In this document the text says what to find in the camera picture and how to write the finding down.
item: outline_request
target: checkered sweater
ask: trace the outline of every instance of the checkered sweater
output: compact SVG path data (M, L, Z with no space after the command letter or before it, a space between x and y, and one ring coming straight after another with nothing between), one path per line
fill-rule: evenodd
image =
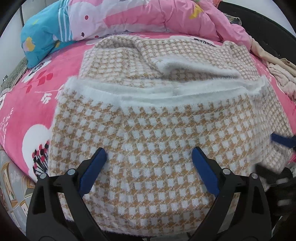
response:
M80 76L58 96L49 173L64 174L103 147L108 161L84 196L101 229L191 231L214 200L192 149L236 174L250 174L260 161L280 170L290 153L269 143L274 131L291 134L245 47L112 36L85 53Z

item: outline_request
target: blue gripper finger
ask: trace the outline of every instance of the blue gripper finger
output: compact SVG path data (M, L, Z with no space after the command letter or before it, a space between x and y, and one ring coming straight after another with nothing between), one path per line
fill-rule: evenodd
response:
M296 146L295 138L283 137L278 134L272 133L270 135L270 139L288 148L293 148Z
M103 148L98 149L91 159L93 159L91 164L88 166L87 170L80 178L78 193L81 197L83 197L84 194L90 192L100 171L102 170L105 162L107 161L107 155L105 150Z
M218 178L209 166L206 158L200 153L197 148L194 148L192 151L192 161L193 165L201 176L202 181L204 182L208 192L214 194L215 196L218 196L220 192Z

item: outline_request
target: silver screw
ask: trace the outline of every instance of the silver screw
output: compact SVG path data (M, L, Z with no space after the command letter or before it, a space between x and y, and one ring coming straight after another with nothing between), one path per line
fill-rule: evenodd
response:
M225 175L229 175L229 174L231 173L231 171L230 171L228 168L224 168L224 169L223 169L223 173L224 173Z
M75 169L70 169L70 170L67 171L67 174L72 176L72 175L75 174L75 172L76 172Z
M256 173L252 173L251 174L251 177L254 178L254 179L257 179L258 178L258 175Z
M41 179L44 179L44 178L46 178L46 173L42 173L39 177L41 178Z

